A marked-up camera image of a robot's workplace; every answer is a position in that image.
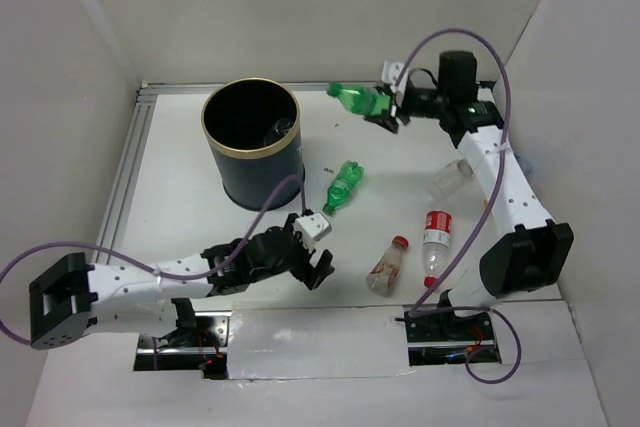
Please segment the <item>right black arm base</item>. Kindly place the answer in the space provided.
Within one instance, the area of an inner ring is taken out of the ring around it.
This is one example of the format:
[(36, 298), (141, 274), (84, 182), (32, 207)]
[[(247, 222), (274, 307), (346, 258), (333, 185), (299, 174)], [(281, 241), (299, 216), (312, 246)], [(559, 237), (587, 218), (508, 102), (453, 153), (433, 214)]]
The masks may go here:
[(472, 363), (500, 363), (491, 319), (487, 313), (458, 318), (453, 313), (410, 317), (395, 321), (405, 328), (410, 366), (462, 365), (475, 352)]

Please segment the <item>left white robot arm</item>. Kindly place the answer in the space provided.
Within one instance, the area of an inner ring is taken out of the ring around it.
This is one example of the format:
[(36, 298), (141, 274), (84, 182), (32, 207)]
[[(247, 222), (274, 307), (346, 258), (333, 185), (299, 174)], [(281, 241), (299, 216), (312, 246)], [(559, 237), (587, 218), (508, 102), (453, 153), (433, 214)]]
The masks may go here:
[(331, 230), (323, 214), (307, 210), (248, 241), (160, 262), (150, 271), (131, 262), (91, 264), (82, 252), (67, 254), (29, 285), (29, 344), (49, 350), (94, 333), (132, 332), (187, 345), (197, 334), (194, 299), (242, 293), (282, 273), (317, 289), (334, 271), (330, 251), (312, 259), (317, 242)]

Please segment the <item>red-label clear water bottle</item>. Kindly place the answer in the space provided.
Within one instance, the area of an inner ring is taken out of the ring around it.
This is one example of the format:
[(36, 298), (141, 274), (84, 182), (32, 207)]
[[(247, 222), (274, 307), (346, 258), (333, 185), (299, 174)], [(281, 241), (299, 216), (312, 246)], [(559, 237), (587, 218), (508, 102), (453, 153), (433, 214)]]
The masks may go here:
[(442, 210), (432, 210), (427, 213), (422, 238), (422, 262), (426, 288), (431, 288), (447, 267), (451, 233), (452, 217), (449, 213)]

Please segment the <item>large clear crushed bottle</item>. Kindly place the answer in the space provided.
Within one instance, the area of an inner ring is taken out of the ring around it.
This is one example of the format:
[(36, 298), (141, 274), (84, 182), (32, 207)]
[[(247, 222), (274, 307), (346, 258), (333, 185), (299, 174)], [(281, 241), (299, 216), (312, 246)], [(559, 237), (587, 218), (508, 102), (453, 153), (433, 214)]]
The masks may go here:
[(294, 122), (289, 118), (280, 118), (275, 121), (263, 137), (264, 146), (267, 147), (279, 142), (290, 132), (293, 126)]

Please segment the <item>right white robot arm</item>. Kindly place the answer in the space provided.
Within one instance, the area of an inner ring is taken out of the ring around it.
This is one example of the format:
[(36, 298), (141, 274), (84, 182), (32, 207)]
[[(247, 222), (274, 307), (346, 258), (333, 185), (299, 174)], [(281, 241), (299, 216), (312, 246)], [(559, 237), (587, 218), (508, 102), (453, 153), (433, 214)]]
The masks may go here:
[(376, 89), (388, 100), (366, 118), (391, 132), (413, 118), (438, 121), (487, 200), (481, 217), (493, 219), (498, 240), (441, 294), (436, 326), (448, 339), (468, 331), (472, 315), (555, 284), (574, 241), (569, 224), (556, 222), (531, 188), (507, 138), (507, 114), (476, 72), (472, 53), (445, 51), (435, 86), (417, 87), (406, 64), (387, 61)]

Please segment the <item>green plastic bottle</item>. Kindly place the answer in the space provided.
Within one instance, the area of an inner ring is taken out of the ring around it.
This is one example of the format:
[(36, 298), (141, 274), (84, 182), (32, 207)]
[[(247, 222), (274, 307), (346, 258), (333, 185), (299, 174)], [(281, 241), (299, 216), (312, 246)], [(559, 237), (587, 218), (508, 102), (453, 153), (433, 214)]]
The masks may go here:
[(355, 161), (346, 161), (327, 189), (322, 212), (333, 216), (351, 199), (356, 187), (364, 177), (364, 168)]
[(378, 117), (391, 108), (391, 98), (373, 87), (330, 83), (327, 94), (348, 112), (362, 117)]

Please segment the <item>small red-capped milk bottle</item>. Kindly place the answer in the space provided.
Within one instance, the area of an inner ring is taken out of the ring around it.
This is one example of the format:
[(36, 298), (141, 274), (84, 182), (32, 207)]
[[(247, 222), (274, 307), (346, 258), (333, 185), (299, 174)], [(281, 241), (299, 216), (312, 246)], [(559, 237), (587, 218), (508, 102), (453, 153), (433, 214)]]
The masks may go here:
[(376, 295), (388, 297), (402, 268), (409, 241), (395, 236), (374, 268), (366, 276), (366, 286)]

